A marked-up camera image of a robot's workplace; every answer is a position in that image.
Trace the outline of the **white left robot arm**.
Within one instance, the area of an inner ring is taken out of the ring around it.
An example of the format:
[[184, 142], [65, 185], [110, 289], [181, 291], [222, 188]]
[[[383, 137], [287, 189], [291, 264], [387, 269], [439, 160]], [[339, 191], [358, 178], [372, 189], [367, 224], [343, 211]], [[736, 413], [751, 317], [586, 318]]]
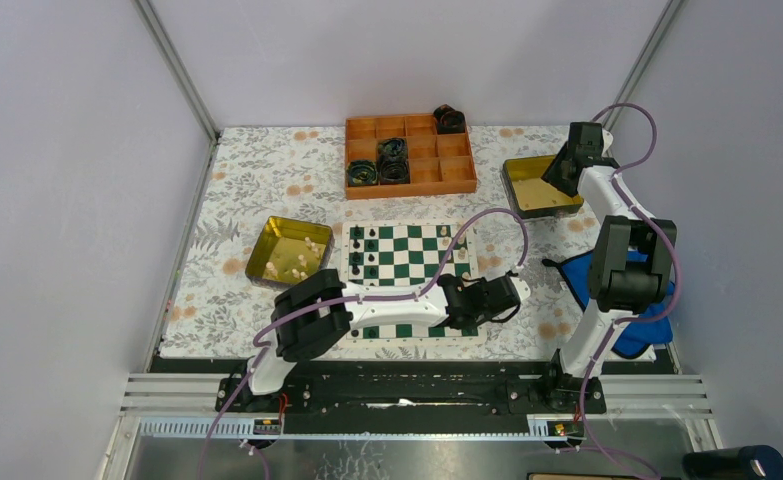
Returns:
[[322, 270], [276, 297], [271, 323], [253, 339], [239, 398], [255, 411], [276, 401], [296, 364], [324, 355], [353, 330], [409, 324], [465, 330], [511, 319], [531, 295], [514, 272], [492, 280], [442, 274], [412, 288], [366, 286]]

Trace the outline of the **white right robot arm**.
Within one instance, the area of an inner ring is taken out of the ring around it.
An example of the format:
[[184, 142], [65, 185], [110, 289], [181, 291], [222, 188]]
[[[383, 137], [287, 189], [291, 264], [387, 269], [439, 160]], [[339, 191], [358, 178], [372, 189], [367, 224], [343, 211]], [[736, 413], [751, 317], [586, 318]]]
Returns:
[[621, 169], [604, 156], [603, 128], [570, 124], [565, 144], [542, 179], [558, 191], [579, 195], [600, 222], [587, 276], [589, 301], [570, 340], [557, 351], [561, 373], [540, 386], [542, 402], [564, 412], [580, 398], [573, 378], [591, 378], [602, 369], [626, 326], [667, 296], [676, 226], [654, 218], [619, 181]]

